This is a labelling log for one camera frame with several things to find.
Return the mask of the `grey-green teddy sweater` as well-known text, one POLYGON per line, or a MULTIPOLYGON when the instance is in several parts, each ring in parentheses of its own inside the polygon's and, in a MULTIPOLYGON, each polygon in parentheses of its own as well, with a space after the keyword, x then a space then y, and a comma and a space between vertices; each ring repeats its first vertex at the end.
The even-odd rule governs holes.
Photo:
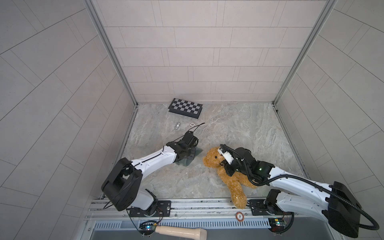
POLYGON ((201 148, 197 148, 197 147, 191 148, 188 156, 186 156, 185 158, 183 158, 183 159, 181 159, 175 163, 179 166, 187 167, 192 163, 192 161, 195 159, 195 157, 198 156, 202 151, 203 150, 201 148))

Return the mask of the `tan teddy bear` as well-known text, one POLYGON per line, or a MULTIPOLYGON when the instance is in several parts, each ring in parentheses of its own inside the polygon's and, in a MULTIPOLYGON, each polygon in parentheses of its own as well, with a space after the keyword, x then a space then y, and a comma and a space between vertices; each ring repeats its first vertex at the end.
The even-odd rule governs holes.
POLYGON ((226 173, 224 164, 222 161, 225 161, 225 158, 219 154, 219 147, 211 148, 207 155, 203 157, 203 163, 208 168, 213 168, 217 170, 218 176, 221 180, 227 185, 228 189, 231 192, 231 200, 238 209, 244 209, 247 206, 247 197, 243 191, 242 185, 256 189, 257 186, 254 186, 249 182, 246 175, 235 172, 231 177, 226 173))

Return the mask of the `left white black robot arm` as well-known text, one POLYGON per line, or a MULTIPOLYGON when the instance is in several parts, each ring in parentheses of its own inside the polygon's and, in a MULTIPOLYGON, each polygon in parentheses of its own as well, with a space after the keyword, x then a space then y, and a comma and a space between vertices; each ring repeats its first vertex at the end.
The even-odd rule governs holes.
POLYGON ((119 212, 137 208, 151 216, 157 210, 158 199, 151 191, 140 190, 142 180, 164 166, 193 160, 198 142, 194 132, 187 131, 148 156, 132 161, 120 159, 103 182, 102 192, 119 212))

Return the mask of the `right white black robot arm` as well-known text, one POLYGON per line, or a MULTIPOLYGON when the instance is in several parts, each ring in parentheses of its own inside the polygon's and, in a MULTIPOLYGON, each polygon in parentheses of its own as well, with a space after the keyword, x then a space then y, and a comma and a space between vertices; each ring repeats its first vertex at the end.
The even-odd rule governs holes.
POLYGON ((359 236, 361 213, 355 210, 360 203, 342 183, 319 183, 290 174, 275 165, 257 161, 250 150, 233 150, 220 145, 221 162, 231 177, 241 174, 252 186, 271 186, 265 206, 277 215, 281 212, 298 213, 327 222, 339 233, 350 237, 359 236))

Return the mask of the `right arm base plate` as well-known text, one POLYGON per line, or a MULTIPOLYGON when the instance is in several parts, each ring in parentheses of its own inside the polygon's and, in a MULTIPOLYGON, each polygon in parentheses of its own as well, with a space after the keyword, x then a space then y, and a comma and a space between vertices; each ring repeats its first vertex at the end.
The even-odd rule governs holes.
POLYGON ((269 202, 266 199, 248 200, 247 207, 251 209, 253 216, 282 216, 284 214, 276 203, 269 202))

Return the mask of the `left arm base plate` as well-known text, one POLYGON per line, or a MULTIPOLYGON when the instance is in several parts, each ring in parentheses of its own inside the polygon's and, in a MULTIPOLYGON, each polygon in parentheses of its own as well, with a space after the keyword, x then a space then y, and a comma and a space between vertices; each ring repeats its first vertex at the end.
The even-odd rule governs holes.
POLYGON ((150 214, 149 211, 142 210, 140 208, 129 208, 129 215, 134 218, 143 217, 143 218, 155 218, 155 217, 169 217, 171 212, 172 202, 169 200, 159 200, 157 206, 154 209, 155 211, 150 214))

